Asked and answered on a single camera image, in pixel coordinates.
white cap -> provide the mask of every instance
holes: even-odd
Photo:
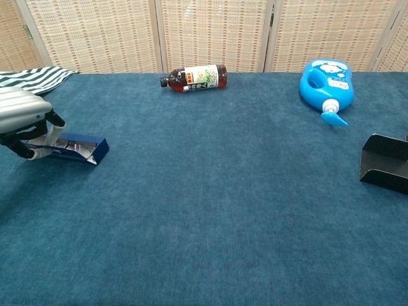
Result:
[[[323,102],[321,108],[323,112],[337,113],[340,105],[336,99],[327,99],[325,102]]]

blue plastic jug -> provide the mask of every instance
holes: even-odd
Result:
[[[300,95],[322,111],[327,124],[346,126],[337,112],[350,106],[354,99],[351,68],[335,59],[315,59],[306,65],[300,79]]]

woven panel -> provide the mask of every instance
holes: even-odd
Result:
[[[40,60],[23,30],[13,0],[0,0],[0,71],[40,67]]]
[[[316,57],[367,71],[397,0],[282,0],[272,71],[300,72]]]
[[[157,72],[149,0],[27,0],[54,65],[82,73]]]
[[[257,71],[267,2],[162,0],[168,71],[204,64]]]
[[[408,71],[408,11],[379,65],[379,71]]]

striped cloth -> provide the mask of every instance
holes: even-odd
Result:
[[[20,72],[0,71],[0,87],[17,86],[33,94],[41,94],[56,88],[74,73],[78,72],[57,66]]]

blue box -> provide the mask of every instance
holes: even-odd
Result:
[[[98,165],[109,151],[105,138],[72,133],[62,133],[53,146],[42,145],[46,135],[26,141],[31,149],[51,148],[47,157],[70,159],[81,163]]]

